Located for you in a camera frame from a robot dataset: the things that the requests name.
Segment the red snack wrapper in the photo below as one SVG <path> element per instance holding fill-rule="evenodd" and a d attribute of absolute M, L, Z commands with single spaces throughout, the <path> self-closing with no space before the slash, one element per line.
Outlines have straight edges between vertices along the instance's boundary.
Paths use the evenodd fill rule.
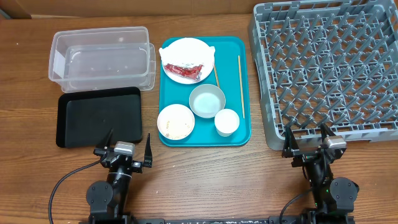
<path fill-rule="evenodd" d="M 167 64 L 164 66 L 166 71 L 176 74 L 180 77 L 188 78 L 191 80 L 199 80 L 203 65 L 197 65 L 194 67 L 180 67 L 177 65 Z"/>

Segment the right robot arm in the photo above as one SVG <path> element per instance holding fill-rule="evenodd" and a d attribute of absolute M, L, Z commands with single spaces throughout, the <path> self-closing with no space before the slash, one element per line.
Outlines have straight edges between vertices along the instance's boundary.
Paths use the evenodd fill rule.
<path fill-rule="evenodd" d="M 359 185 L 345 177 L 333 176 L 330 168 L 346 150 L 346 141 L 336 135 L 326 124 L 320 125 L 322 143 L 314 151 L 301 151 L 289 126 L 285 127 L 285 141 L 282 157 L 292 158 L 292 167 L 301 167 L 310 188 L 294 197 L 281 210 L 279 223 L 290 223 L 284 217 L 286 209 L 298 199 L 311 193 L 315 208 L 305 209 L 295 223 L 354 223 L 349 216 L 354 211 Z"/>

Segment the white cup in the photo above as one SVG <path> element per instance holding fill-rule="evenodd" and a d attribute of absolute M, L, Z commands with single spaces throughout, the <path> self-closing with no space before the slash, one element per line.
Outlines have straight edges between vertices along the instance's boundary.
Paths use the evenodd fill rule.
<path fill-rule="evenodd" d="M 215 116 L 215 127 L 220 136 L 232 135 L 240 125 L 238 114 L 231 109 L 223 109 Z"/>

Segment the long wooden chopstick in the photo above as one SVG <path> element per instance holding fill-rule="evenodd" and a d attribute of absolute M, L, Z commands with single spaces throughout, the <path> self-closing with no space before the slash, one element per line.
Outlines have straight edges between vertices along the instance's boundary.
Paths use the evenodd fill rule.
<path fill-rule="evenodd" d="M 241 57 L 240 57 L 240 55 L 238 55 L 238 72 L 239 72 L 239 87 L 240 87 L 240 94 L 241 94 L 242 114 L 243 114 L 243 119 L 245 119 L 244 93 L 243 93 L 243 81 L 242 81 L 242 70 L 241 70 Z"/>

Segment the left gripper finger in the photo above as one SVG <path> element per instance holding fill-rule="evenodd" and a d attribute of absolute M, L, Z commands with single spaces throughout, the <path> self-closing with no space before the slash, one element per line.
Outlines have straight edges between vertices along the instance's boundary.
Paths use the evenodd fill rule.
<path fill-rule="evenodd" d="M 98 143 L 95 148 L 96 149 L 107 149 L 111 145 L 111 139 L 113 136 L 113 129 L 110 129 L 106 136 Z"/>
<path fill-rule="evenodd" d="M 152 149 L 150 146 L 150 133 L 147 136 L 146 148 L 144 153 L 144 162 L 152 162 Z"/>

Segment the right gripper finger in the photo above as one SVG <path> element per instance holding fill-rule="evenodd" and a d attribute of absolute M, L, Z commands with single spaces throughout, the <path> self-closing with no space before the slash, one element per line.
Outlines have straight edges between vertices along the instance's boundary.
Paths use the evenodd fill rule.
<path fill-rule="evenodd" d="M 285 127 L 285 143 L 284 143 L 284 151 L 296 151 L 299 150 L 299 146 L 296 142 L 294 134 L 290 128 L 290 126 Z"/>
<path fill-rule="evenodd" d="M 335 136 L 335 133 L 325 123 L 322 123 L 320 125 L 320 131 L 321 131 L 322 139 L 325 139 L 326 137 L 329 137 L 329 136 Z"/>

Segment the white napkin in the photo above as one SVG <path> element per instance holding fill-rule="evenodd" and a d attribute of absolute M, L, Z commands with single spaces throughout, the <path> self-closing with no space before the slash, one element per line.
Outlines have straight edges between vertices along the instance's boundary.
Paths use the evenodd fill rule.
<path fill-rule="evenodd" d="M 180 67 L 194 67 L 210 66 L 215 62 L 215 47 L 191 37 L 178 39 L 169 46 L 160 48 L 159 53 L 164 65 L 169 63 Z"/>

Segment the grey bowl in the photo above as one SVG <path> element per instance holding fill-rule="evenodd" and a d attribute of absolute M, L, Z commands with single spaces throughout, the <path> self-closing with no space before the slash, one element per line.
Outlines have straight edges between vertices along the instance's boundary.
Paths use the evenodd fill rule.
<path fill-rule="evenodd" d="M 214 118 L 225 105 L 226 97 L 223 91 L 212 84 L 197 86 L 189 97 L 190 109 L 201 118 Z"/>

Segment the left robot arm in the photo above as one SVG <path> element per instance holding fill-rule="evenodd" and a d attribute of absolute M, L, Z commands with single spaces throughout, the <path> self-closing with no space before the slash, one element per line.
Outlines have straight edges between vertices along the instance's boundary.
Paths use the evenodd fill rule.
<path fill-rule="evenodd" d="M 133 173 L 141 173 L 143 168 L 152 167 L 150 136 L 147 137 L 144 160 L 134 160 L 135 145 L 118 141 L 113 147 L 110 131 L 93 154 L 99 157 L 99 163 L 109 170 L 105 181 L 91 184 L 86 192 L 86 201 L 90 206 L 89 223 L 137 223 L 125 205 Z"/>

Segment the pink bowl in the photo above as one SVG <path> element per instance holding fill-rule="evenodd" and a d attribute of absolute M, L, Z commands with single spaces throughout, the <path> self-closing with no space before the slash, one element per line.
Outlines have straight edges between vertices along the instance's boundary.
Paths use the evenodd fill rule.
<path fill-rule="evenodd" d="M 195 127 L 191 109 L 181 104 L 172 104 L 162 109 L 157 118 L 157 128 L 166 139 L 178 141 L 187 138 Z"/>

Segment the white round plate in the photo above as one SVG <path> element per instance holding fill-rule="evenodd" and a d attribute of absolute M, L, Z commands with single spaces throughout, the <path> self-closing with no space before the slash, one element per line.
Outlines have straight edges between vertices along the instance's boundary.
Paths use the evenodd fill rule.
<path fill-rule="evenodd" d="M 184 37 L 159 49 L 162 69 L 173 81 L 190 85 L 203 81 L 213 71 L 215 47 L 203 40 Z"/>

